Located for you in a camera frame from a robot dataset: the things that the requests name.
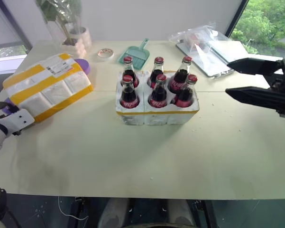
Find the coca-cola bottle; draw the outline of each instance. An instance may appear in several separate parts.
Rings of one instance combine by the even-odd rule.
[[[163,74],[163,62],[164,59],[162,57],[156,57],[154,60],[154,68],[150,78],[147,80],[147,84],[154,89],[156,84],[156,78],[158,75]]]
[[[198,80],[198,78],[196,75],[190,74],[190,75],[188,75],[186,82],[189,85],[189,87],[192,87],[193,85],[196,84],[197,80]]]
[[[187,108],[193,104],[193,90],[189,87],[182,87],[177,96],[175,105],[180,108]]]
[[[196,84],[196,82],[197,82],[197,76],[196,75],[192,75],[192,74],[188,75],[188,77],[186,79],[186,83],[183,85],[183,87],[181,87],[181,89],[184,87],[189,87],[193,90],[193,86]],[[176,105],[178,97],[181,93],[181,89],[180,89],[180,92],[178,94],[176,94],[175,97],[172,99],[171,104]]]
[[[139,98],[133,86],[133,78],[131,75],[122,77],[122,94],[120,104],[125,108],[135,108],[139,104]]]
[[[123,58],[123,63],[124,63],[124,71],[123,71],[122,76],[130,75],[133,78],[134,87],[136,88],[139,84],[139,79],[137,78],[137,76],[134,72],[132,57],[131,56],[125,56]]]
[[[166,76],[161,74],[156,78],[156,85],[152,94],[148,97],[148,102],[154,108],[162,108],[167,105],[166,103]]]
[[[173,94],[177,94],[180,91],[181,87],[184,86],[186,78],[190,72],[191,63],[192,63],[191,57],[189,56],[184,57],[179,69],[177,70],[175,75],[171,77],[168,84],[168,89]]]

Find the white pot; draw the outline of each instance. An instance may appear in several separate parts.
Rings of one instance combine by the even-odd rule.
[[[77,39],[77,42],[74,46],[62,44],[60,48],[63,52],[71,55],[73,58],[84,58],[86,55],[86,50],[81,38]]]
[[[88,51],[92,47],[92,40],[90,36],[89,29],[86,27],[81,27],[84,32],[81,34],[72,34],[72,30],[70,30],[70,36],[71,38],[79,39],[81,38],[85,47],[85,50]]]

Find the window frame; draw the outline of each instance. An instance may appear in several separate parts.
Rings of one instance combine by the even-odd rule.
[[[230,25],[229,25],[229,27],[228,27],[226,33],[225,33],[225,36],[226,36],[226,37],[230,37],[230,36],[231,36],[231,34],[232,34],[234,28],[235,28],[236,25],[237,25],[237,22],[239,21],[241,15],[242,15],[242,13],[243,13],[243,11],[245,10],[245,8],[246,8],[246,6],[247,6],[247,4],[248,4],[248,1],[249,1],[249,0],[242,0],[242,1],[241,1],[240,5],[239,5],[239,7],[238,7],[238,9],[237,9],[237,11],[236,11],[236,13],[235,13],[234,18],[233,18],[233,20],[231,21],[231,23],[230,23]]]

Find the potted plant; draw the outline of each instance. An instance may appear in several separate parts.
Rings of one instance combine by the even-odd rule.
[[[70,30],[81,27],[78,21],[81,14],[80,0],[36,0],[45,22],[55,25],[56,33],[49,29],[54,39],[61,41],[61,49],[75,58],[83,58],[86,54],[81,37],[72,36]]]
[[[78,29],[72,28],[70,30],[72,38],[81,38],[86,51],[89,51],[92,47],[92,40],[90,32],[87,28],[80,26]]]

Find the red label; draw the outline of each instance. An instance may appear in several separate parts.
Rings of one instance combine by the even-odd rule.
[[[166,106],[166,100],[164,101],[155,101],[153,99],[150,99],[150,105],[154,108],[162,108]]]
[[[176,104],[177,100],[178,100],[178,97],[175,96],[175,97],[172,99],[171,104]]]
[[[184,83],[178,83],[178,82],[175,82],[175,80],[172,80],[171,81],[171,89],[177,91],[177,90],[180,90],[182,86],[184,86],[185,82]]]
[[[193,101],[181,101],[181,100],[177,100],[176,101],[176,106],[180,107],[180,108],[187,108],[189,106],[191,106],[193,104]]]
[[[134,81],[134,87],[136,88],[139,85],[139,80],[138,78],[136,78],[136,80]]]
[[[132,102],[125,102],[121,100],[120,103],[125,108],[135,108],[139,104],[139,100],[137,98],[135,101],[132,101]]]
[[[149,78],[149,79],[147,80],[147,84],[148,84],[152,89],[154,89],[154,87],[155,87],[155,85],[156,85],[156,82],[152,82],[151,79]]]

